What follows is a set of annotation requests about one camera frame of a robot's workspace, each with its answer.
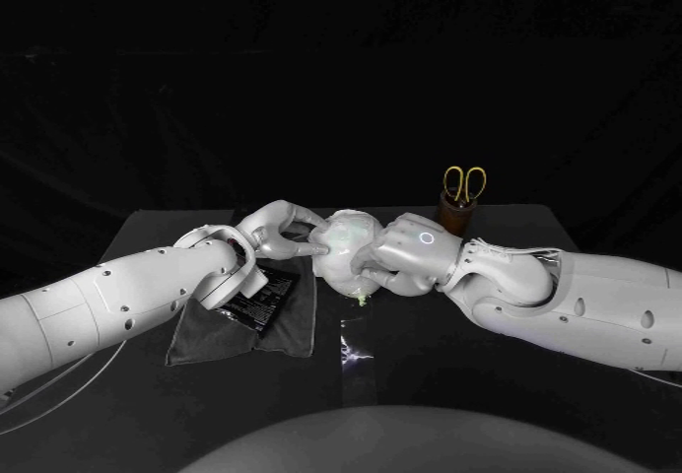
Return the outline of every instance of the dark table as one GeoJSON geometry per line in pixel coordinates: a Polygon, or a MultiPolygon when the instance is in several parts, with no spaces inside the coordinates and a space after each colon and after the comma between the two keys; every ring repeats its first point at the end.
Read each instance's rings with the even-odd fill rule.
{"type": "MultiPolygon", "coordinates": [[[[315,210],[328,217],[336,209],[315,210]]],[[[434,207],[361,210],[384,225],[406,212],[430,218],[436,214],[434,207]]],[[[139,211],[103,261],[173,245],[191,229],[225,224],[231,217],[233,211],[139,211]]],[[[577,251],[550,209],[540,205],[482,206],[466,237],[577,251]]],[[[173,318],[129,342],[71,402],[0,437],[2,470],[176,471],[254,430],[339,408],[339,321],[352,310],[371,314],[380,404],[496,414],[600,445],[645,466],[682,467],[681,389],[483,330],[436,291],[401,298],[381,290],[359,307],[319,281],[310,359],[254,351],[168,368],[173,318]]],[[[114,349],[97,357],[110,357],[114,349]]]]}

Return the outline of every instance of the robotic hand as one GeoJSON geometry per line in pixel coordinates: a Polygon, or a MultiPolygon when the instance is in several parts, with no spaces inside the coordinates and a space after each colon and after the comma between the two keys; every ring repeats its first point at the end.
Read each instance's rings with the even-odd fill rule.
{"type": "Polygon", "coordinates": [[[482,328],[550,350],[617,368],[682,371],[678,271],[557,248],[463,244],[414,214],[384,229],[351,269],[403,296],[436,287],[482,328]]]}
{"type": "Polygon", "coordinates": [[[251,297],[267,283],[257,257],[287,259],[329,252],[323,244],[282,236],[300,230],[303,223],[328,226],[309,209],[279,200],[237,228],[204,226],[175,246],[109,261],[0,300],[0,394],[155,328],[191,297],[208,309],[238,292],[251,297]]]}

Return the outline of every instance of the black curtain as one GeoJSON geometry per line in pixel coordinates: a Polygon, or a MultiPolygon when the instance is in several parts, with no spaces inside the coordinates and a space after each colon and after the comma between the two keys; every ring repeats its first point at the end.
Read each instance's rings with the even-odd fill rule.
{"type": "Polygon", "coordinates": [[[584,251],[682,268],[675,2],[12,8],[6,294],[96,264],[139,209],[436,205],[453,165],[584,251]]]}

